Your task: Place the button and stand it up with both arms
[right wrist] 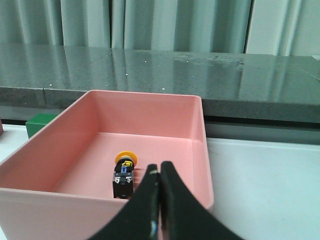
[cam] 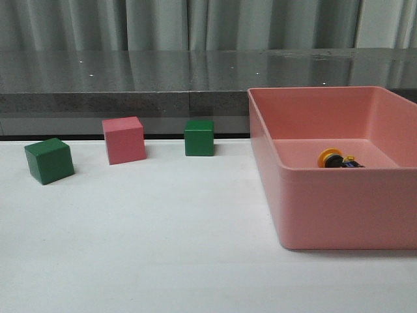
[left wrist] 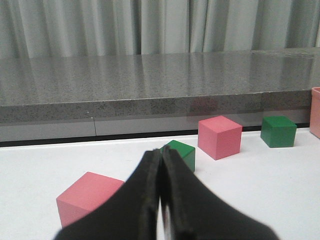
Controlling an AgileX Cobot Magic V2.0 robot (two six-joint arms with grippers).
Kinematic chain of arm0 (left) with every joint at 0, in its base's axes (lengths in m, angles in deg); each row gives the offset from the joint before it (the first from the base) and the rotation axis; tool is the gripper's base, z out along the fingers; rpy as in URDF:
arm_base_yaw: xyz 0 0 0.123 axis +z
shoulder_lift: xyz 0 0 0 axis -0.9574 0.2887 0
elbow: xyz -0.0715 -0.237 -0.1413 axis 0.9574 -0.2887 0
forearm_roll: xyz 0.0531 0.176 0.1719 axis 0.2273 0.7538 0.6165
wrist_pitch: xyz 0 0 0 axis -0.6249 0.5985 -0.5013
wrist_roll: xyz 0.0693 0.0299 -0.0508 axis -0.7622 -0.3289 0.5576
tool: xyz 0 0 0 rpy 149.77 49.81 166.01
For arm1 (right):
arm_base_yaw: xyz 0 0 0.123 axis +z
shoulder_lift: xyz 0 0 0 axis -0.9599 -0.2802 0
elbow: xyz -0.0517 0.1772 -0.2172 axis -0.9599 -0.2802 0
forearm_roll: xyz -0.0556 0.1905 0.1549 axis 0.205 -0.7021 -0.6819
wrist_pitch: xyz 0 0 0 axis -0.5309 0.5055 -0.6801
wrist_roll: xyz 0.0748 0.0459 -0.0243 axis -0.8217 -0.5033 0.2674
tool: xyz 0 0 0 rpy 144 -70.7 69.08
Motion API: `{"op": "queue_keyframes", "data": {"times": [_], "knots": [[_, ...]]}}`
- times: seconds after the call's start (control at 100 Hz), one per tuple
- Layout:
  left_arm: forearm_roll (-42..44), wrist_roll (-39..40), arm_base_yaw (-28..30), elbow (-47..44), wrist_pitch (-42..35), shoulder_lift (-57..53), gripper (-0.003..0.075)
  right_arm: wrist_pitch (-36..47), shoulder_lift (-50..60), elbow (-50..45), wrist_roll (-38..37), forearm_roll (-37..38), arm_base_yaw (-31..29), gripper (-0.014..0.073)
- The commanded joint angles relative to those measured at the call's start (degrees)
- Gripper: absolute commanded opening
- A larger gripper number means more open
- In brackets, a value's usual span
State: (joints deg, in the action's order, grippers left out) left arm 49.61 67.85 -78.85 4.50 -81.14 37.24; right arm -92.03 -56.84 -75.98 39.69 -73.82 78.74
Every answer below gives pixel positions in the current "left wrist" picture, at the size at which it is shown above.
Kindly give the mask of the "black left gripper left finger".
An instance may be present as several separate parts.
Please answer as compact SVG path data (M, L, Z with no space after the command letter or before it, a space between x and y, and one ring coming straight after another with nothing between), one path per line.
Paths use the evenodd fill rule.
M60 230L57 240L155 240L160 150L146 151L128 180L104 204Z

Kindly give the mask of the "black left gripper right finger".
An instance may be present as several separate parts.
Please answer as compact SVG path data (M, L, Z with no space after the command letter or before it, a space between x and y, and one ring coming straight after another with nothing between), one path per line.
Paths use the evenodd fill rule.
M241 213L211 192L178 151L161 150L161 206L170 240L276 240L267 225Z

